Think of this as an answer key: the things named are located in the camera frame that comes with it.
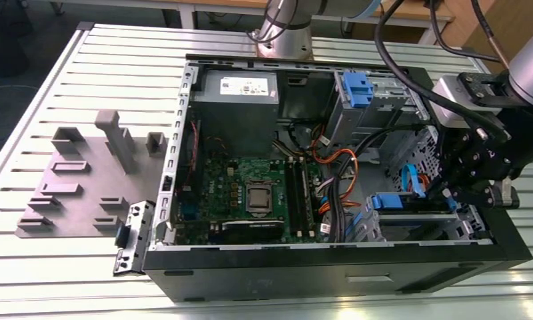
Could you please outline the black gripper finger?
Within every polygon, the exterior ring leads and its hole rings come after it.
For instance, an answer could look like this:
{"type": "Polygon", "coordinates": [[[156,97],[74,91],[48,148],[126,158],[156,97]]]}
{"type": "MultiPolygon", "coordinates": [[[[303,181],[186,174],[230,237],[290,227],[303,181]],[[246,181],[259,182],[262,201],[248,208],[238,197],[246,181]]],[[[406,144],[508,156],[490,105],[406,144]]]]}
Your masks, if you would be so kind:
{"type": "Polygon", "coordinates": [[[438,200],[448,192],[458,202],[486,202],[486,182],[479,179],[487,133],[482,129],[446,129],[439,135],[438,176],[427,190],[427,198],[438,200]]]}
{"type": "Polygon", "coordinates": [[[458,160],[458,200],[478,207],[511,207],[510,159],[468,155],[458,160]]]}

